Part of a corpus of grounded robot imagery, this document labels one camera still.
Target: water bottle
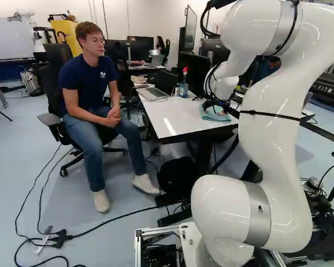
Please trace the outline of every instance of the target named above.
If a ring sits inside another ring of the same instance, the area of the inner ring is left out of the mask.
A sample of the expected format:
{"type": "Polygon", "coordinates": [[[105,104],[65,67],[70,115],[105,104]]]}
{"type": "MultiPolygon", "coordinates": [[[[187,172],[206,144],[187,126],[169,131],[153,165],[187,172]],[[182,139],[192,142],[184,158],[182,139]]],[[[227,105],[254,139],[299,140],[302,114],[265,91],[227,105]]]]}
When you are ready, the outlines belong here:
{"type": "Polygon", "coordinates": [[[180,83],[179,86],[179,96],[183,98],[187,98],[188,96],[188,84],[185,83],[187,73],[188,73],[188,68],[187,67],[183,68],[183,81],[180,83]]]}

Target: gray floor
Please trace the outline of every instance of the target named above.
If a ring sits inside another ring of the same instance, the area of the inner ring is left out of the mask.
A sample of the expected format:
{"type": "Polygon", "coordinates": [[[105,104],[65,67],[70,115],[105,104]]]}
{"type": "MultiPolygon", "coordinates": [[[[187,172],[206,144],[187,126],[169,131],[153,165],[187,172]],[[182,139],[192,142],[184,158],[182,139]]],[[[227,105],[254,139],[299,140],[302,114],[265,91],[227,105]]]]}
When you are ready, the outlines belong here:
{"type": "MultiPolygon", "coordinates": [[[[20,95],[19,92],[6,94],[8,97],[20,95]]],[[[22,242],[14,233],[14,218],[34,178],[58,148],[58,143],[48,128],[36,118],[47,111],[45,96],[8,101],[7,109],[3,109],[0,103],[0,109],[13,119],[13,122],[9,122],[0,115],[0,266],[14,266],[13,254],[22,242]]],[[[333,114],[312,104],[307,105],[307,108],[316,112],[320,125],[334,132],[333,114]]],[[[230,142],[231,140],[217,147],[217,157],[225,151],[230,142]]],[[[125,147],[126,142],[118,138],[111,146],[125,147]]],[[[38,180],[19,221],[21,233],[38,236],[36,221],[40,188],[54,163],[70,148],[62,147],[38,180]]],[[[146,156],[150,152],[147,144],[144,144],[144,151],[146,156]]],[[[302,177],[320,177],[334,164],[334,158],[330,155],[332,151],[333,142],[300,128],[296,149],[299,174],[302,177]]],[[[163,146],[161,153],[169,160],[185,155],[186,149],[183,144],[163,146]]],[[[41,229],[53,225],[55,230],[67,228],[70,233],[76,234],[104,220],[154,205],[152,197],[136,191],[131,186],[133,171],[128,157],[121,154],[106,154],[104,157],[107,192],[112,201],[111,211],[105,215],[94,211],[81,164],[71,168],[69,176],[64,179],[60,178],[57,168],[53,171],[43,196],[41,229]]],[[[152,160],[157,165],[163,163],[158,157],[152,160]]],[[[224,175],[240,177],[247,161],[242,149],[238,147],[219,171],[224,175]]],[[[149,172],[155,179],[155,170],[151,164],[149,172]]],[[[333,183],[334,171],[325,179],[328,188],[331,188],[333,183]]],[[[44,249],[39,257],[34,256],[34,248],[27,245],[19,254],[19,263],[27,266],[55,255],[64,255],[69,258],[71,266],[79,263],[88,267],[134,266],[134,230],[156,227],[156,220],[164,215],[166,210],[159,209],[112,222],[89,235],[68,242],[59,251],[44,249]]],[[[65,265],[58,259],[45,266],[65,265]]],[[[310,263],[309,266],[334,266],[334,262],[318,261],[310,263]]]]}

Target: short brown hair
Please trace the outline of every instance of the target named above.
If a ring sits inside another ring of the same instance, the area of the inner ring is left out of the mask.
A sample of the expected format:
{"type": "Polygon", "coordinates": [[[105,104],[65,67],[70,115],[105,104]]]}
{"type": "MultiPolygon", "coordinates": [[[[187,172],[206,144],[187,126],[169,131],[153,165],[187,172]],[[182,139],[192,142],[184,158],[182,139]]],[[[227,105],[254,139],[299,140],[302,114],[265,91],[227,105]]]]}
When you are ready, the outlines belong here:
{"type": "Polygon", "coordinates": [[[87,38],[87,34],[92,34],[95,32],[100,32],[101,35],[103,35],[101,28],[99,28],[98,25],[90,21],[84,21],[84,22],[78,23],[78,25],[76,26],[76,38],[77,38],[79,45],[82,47],[82,45],[79,42],[79,38],[82,38],[83,40],[85,40],[87,38]]]}

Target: open laptop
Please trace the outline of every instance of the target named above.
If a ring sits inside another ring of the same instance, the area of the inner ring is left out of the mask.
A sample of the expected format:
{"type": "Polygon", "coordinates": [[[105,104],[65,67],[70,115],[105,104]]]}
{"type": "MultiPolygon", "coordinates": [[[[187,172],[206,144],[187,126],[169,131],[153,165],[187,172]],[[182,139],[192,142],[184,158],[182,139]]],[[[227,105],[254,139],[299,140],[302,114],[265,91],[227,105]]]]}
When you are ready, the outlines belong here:
{"type": "Polygon", "coordinates": [[[144,66],[146,67],[156,67],[156,66],[161,66],[163,63],[163,55],[157,55],[157,56],[153,56],[151,63],[146,63],[144,64],[144,66]]]}
{"type": "Polygon", "coordinates": [[[166,71],[159,71],[151,83],[153,83],[154,86],[138,88],[136,91],[148,101],[168,98],[171,96],[173,89],[177,84],[177,75],[166,71]]]}

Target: young man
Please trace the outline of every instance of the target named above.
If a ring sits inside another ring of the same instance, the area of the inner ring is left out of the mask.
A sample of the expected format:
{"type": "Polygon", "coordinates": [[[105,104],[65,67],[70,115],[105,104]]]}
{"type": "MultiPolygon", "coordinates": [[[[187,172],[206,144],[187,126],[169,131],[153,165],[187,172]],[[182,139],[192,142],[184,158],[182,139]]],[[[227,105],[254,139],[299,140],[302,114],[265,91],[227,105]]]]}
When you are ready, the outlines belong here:
{"type": "Polygon", "coordinates": [[[58,86],[62,88],[61,112],[71,138],[82,149],[85,170],[94,204],[99,212],[109,209],[102,174],[102,142],[96,125],[113,128],[127,139],[129,153],[135,169],[132,184],[149,194],[158,194],[147,174],[140,132],[132,122],[120,117],[120,93],[117,90],[117,72],[109,57],[104,56],[104,37],[101,29],[91,23],[76,26],[76,38],[83,54],[68,61],[60,71],[58,86]],[[113,107],[102,105],[109,85],[113,107]]]}

